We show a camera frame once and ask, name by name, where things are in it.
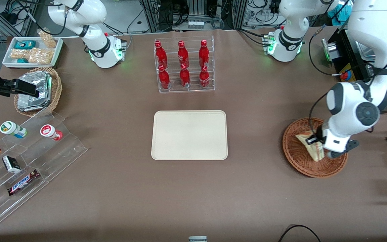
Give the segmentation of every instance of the red bottle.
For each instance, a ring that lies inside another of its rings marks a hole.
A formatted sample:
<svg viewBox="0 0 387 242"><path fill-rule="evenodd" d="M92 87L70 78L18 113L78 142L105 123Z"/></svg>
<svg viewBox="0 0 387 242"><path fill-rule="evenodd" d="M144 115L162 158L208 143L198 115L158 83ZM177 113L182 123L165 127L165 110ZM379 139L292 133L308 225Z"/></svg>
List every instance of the red bottle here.
<svg viewBox="0 0 387 242"><path fill-rule="evenodd" d="M189 71L187 70L186 64L181 64L180 65L180 80L181 80L181 85L184 88L190 87L190 74Z"/></svg>
<svg viewBox="0 0 387 242"><path fill-rule="evenodd" d="M184 47L183 40L178 42L178 60L181 64L186 64L186 68L189 68L189 55L187 54L187 49Z"/></svg>
<svg viewBox="0 0 387 242"><path fill-rule="evenodd" d="M165 67L163 65L159 65L159 81L161 82L161 86L163 89L170 89L171 83L169 81L168 72L166 72Z"/></svg>
<svg viewBox="0 0 387 242"><path fill-rule="evenodd" d="M209 86L209 72L207 71L207 66L203 66L201 68L201 73L200 73L200 87L206 88Z"/></svg>
<svg viewBox="0 0 387 242"><path fill-rule="evenodd" d="M166 52L164 48L162 48L161 41L155 41L156 47L156 57L158 58L158 63L163 65L165 69L168 68L168 58L166 57Z"/></svg>
<svg viewBox="0 0 387 242"><path fill-rule="evenodd" d="M200 67L209 66L209 49L207 48L207 40L201 40L200 48Z"/></svg>

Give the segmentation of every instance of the snickers bar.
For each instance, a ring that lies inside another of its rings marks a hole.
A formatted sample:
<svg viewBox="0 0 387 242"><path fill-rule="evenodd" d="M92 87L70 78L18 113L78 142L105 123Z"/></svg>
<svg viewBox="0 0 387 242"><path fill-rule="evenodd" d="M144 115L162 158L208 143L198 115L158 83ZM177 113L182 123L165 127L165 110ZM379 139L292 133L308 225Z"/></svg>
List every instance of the snickers bar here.
<svg viewBox="0 0 387 242"><path fill-rule="evenodd" d="M8 172L11 172L14 174L16 174L17 172L20 172L21 168L15 158L6 155L3 157L3 161L4 161L4 166L6 167Z"/></svg>
<svg viewBox="0 0 387 242"><path fill-rule="evenodd" d="M34 170L33 172L29 173L27 176L25 176L22 180L14 184L11 188L8 188L8 195L11 196L15 194L16 192L20 191L22 188L24 188L26 185L28 185L34 178L39 177L40 174L37 170Z"/></svg>

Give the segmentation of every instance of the brown wicker basket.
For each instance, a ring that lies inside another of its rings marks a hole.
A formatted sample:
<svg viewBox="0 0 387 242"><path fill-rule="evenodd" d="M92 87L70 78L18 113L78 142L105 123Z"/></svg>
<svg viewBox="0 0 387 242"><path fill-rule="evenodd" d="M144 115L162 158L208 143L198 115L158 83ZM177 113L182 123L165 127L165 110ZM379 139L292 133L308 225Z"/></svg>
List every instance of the brown wicker basket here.
<svg viewBox="0 0 387 242"><path fill-rule="evenodd" d="M47 110L52 112L56 106L58 105L59 99L60 99L60 94L62 92L62 83L60 81L60 77L58 75L58 72L55 71L55 69L51 67L38 67L30 70L28 73L31 72L49 72L49 74L52 76L52 100L50 101L49 106L47 107ZM18 95L14 95L14 108L16 111L22 115L26 115L28 117L34 116L37 112L40 110L33 110L33 111L28 111L28 112L22 112L17 108L17 101L19 100Z"/></svg>
<svg viewBox="0 0 387 242"><path fill-rule="evenodd" d="M324 120L312 118L313 128L316 129L324 123ZM340 172L347 162L347 153L337 158L325 158L316 162L308 153L306 147L295 135L309 131L308 118L301 118L291 123L283 135L283 151L289 163L304 175L315 178L326 178Z"/></svg>

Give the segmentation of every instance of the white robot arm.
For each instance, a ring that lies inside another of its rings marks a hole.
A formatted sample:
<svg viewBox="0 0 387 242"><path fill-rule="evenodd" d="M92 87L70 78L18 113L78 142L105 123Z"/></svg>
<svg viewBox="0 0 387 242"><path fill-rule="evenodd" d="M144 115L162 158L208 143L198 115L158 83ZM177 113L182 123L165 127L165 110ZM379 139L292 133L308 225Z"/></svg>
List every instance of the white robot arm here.
<svg viewBox="0 0 387 242"><path fill-rule="evenodd" d="M281 62L292 61L299 53L301 42L309 27L308 16L323 14L334 9L338 1L334 0L282 0L279 13L286 18L284 29L268 34L270 46L267 54Z"/></svg>
<svg viewBox="0 0 387 242"><path fill-rule="evenodd" d="M351 37L376 55L374 77L367 84L337 83L328 92L332 116L318 128L316 136L332 151L332 157L357 146L350 137L374 126L387 106L387 1L357 0L348 24Z"/></svg>
<svg viewBox="0 0 387 242"><path fill-rule="evenodd" d="M82 38L97 66L109 68L124 58L124 46L120 39L106 36L97 25L106 19L106 9L100 0L58 0L49 6L50 18L60 26L66 26Z"/></svg>

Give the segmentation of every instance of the clear acrylic shelf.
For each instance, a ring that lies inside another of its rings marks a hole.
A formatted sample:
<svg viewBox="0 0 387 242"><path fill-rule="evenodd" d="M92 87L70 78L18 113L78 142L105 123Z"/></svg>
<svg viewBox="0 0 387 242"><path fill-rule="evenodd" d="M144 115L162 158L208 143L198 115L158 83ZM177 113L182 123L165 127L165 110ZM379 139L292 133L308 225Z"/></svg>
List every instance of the clear acrylic shelf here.
<svg viewBox="0 0 387 242"><path fill-rule="evenodd" d="M192 92L192 91L214 91L216 88L215 79L215 41L213 35L211 36L199 36L199 37L177 37L177 38L161 38L155 39L161 41L162 47L166 51L168 58L169 79L171 82L170 89L163 89L159 81L158 59L156 57L156 48L154 52L155 56L155 68L158 81L158 89L160 93L169 92ZM184 88L181 85L180 80L180 62L178 60L178 42L184 41L187 52L189 54L189 73L190 73L190 87ZM199 51L201 47L201 40L207 40L207 48L209 48L209 66L208 72L210 75L210 83L206 89L200 87L200 57Z"/></svg>
<svg viewBox="0 0 387 242"><path fill-rule="evenodd" d="M18 139L6 135L0 140L0 222L87 151L81 141L69 132L63 120L57 113L44 109L21 124L28 130L27 136ZM41 136L40 128L45 124L62 131L63 138L54 141ZM17 160L22 168L19 173L7 172L2 161L5 155ZM35 169L40 176L9 196L7 189Z"/></svg>

